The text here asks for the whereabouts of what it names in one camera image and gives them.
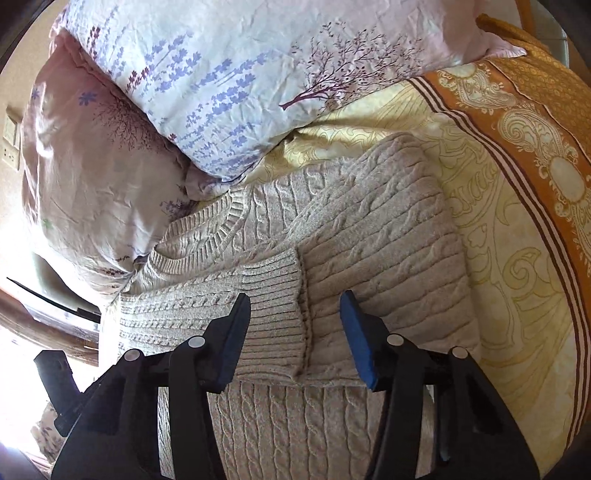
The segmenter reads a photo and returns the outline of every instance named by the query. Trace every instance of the white floral pillowcase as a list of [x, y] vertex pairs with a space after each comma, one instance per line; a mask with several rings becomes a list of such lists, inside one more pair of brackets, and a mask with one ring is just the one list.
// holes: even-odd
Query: white floral pillowcase
[[478, 29], [484, 4], [72, 0], [57, 28], [198, 168], [232, 182], [322, 113], [430, 70], [525, 54]]
[[67, 31], [53, 47], [22, 122], [23, 208], [33, 250], [103, 309], [191, 212], [190, 162]]

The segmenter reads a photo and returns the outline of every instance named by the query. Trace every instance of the light switch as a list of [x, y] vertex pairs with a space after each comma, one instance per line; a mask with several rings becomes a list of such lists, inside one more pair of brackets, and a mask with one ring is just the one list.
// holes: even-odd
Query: light switch
[[18, 122], [10, 117], [8, 113], [4, 115], [4, 132], [2, 136], [13, 147], [18, 148]]

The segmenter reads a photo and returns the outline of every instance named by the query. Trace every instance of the sweater sleeve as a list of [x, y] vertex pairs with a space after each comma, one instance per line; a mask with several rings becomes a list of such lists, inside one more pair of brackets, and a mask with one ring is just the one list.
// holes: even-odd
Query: sweater sleeve
[[303, 369], [308, 326], [300, 312], [301, 268], [294, 249], [231, 270], [140, 295], [121, 295], [122, 351], [165, 352], [212, 319], [227, 315], [239, 293], [251, 299], [251, 322], [237, 378], [290, 382]]

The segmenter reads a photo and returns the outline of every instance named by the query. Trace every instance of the beige knit sweater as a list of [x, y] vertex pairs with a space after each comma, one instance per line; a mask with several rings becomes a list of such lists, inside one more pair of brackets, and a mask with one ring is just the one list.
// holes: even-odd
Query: beige knit sweater
[[[236, 380], [210, 399], [228, 477], [362, 478], [382, 397], [362, 386], [342, 331], [349, 288], [390, 331], [478, 355], [462, 242], [408, 134], [233, 189], [173, 224], [119, 299], [121, 349], [171, 349], [249, 294]], [[160, 414], [172, 475], [164, 395]]]
[[417, 140], [397, 134], [333, 168], [233, 190], [173, 224], [121, 295], [122, 348], [169, 350], [244, 292], [237, 378], [360, 385], [339, 317], [351, 289], [416, 344], [478, 355], [462, 242]]

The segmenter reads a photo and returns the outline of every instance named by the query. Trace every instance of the cable knit pattern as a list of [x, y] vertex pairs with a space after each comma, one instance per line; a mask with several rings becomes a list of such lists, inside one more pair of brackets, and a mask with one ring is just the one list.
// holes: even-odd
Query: cable knit pattern
[[391, 332], [478, 357], [462, 242], [416, 139], [328, 171], [234, 189], [175, 224], [119, 301], [123, 345], [152, 353], [251, 297], [235, 381], [210, 398], [230, 479], [363, 477], [383, 396], [357, 376], [344, 290]]
[[[478, 356], [462, 241], [417, 140], [397, 134], [359, 160], [338, 164], [342, 173], [324, 188], [318, 166], [303, 169], [258, 189], [234, 190], [231, 202], [228, 196], [174, 225], [167, 242], [177, 239], [181, 247], [158, 247], [167, 256], [153, 252], [121, 295], [125, 348], [148, 353], [173, 348], [227, 314], [245, 292], [252, 320], [237, 378], [360, 385], [339, 318], [339, 296], [351, 289], [390, 331], [424, 348], [462, 345]], [[302, 182], [309, 186], [294, 187]], [[292, 193], [288, 201], [281, 192]], [[241, 210], [228, 207], [237, 205], [238, 197], [241, 205], [247, 197], [257, 200]], [[232, 214], [227, 228], [217, 220], [215, 231], [203, 223], [219, 215], [227, 219], [230, 211], [241, 213]], [[249, 222], [238, 220], [251, 215]], [[244, 252], [228, 250], [227, 232], [238, 224], [246, 246], [255, 238]], [[272, 237], [263, 241], [265, 235]], [[191, 250], [187, 238], [195, 242], [192, 253], [174, 258]]]

